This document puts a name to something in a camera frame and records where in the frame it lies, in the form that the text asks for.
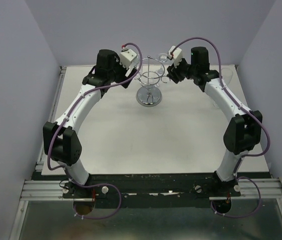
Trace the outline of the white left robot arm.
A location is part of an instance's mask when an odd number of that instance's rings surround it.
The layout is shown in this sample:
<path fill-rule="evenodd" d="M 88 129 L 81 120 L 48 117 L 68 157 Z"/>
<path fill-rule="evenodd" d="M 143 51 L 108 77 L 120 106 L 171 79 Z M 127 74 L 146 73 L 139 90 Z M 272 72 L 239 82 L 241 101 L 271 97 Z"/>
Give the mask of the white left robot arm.
<path fill-rule="evenodd" d="M 78 138 L 79 129 L 92 107 L 103 97 L 110 85 L 119 84 L 127 88 L 137 69 L 137 53 L 123 48 L 120 53 L 102 49 L 98 52 L 96 65 L 83 78 L 81 88 L 66 111 L 54 122 L 43 126 L 44 152 L 48 169 L 53 171 L 51 161 L 63 168 L 76 182 L 74 191 L 85 198 L 92 190 L 80 156 L 82 145 Z"/>

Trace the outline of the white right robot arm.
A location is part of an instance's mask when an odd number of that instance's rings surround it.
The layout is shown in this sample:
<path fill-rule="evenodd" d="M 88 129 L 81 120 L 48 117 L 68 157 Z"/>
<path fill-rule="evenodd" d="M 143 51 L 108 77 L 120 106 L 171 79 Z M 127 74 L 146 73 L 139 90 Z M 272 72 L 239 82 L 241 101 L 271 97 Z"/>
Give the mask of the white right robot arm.
<path fill-rule="evenodd" d="M 193 80 L 218 105 L 228 121 L 223 135 L 226 151 L 215 171 L 218 179 L 211 183 L 211 191 L 222 196 L 229 190 L 228 182 L 234 181 L 242 159 L 260 142 L 262 114 L 258 110 L 251 111 L 240 102 L 219 72 L 210 69 L 207 48 L 192 48 L 191 62 L 188 63 L 182 50 L 172 46 L 168 51 L 168 59 L 172 65 L 167 68 L 167 76 L 176 84 L 184 79 Z"/>

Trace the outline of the etched front wine glass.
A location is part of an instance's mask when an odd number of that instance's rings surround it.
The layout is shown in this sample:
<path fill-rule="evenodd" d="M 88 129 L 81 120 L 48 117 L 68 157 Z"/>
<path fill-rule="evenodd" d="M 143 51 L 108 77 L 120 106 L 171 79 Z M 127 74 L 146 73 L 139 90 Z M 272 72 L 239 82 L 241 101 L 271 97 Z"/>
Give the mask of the etched front wine glass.
<path fill-rule="evenodd" d="M 222 80 L 225 85 L 229 86 L 233 77 L 233 71 L 228 67 L 223 67 L 221 69 L 222 72 Z"/>

